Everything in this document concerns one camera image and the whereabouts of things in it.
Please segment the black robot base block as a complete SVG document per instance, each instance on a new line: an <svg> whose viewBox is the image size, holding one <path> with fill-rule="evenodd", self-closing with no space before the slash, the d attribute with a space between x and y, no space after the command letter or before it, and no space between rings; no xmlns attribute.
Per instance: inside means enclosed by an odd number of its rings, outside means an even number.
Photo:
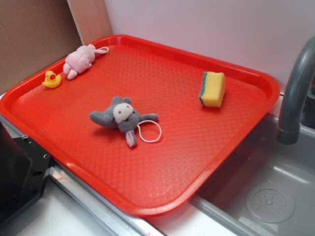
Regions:
<svg viewBox="0 0 315 236"><path fill-rule="evenodd" d="M51 163L51 154L36 141L12 138L0 125L1 226L42 197Z"/></svg>

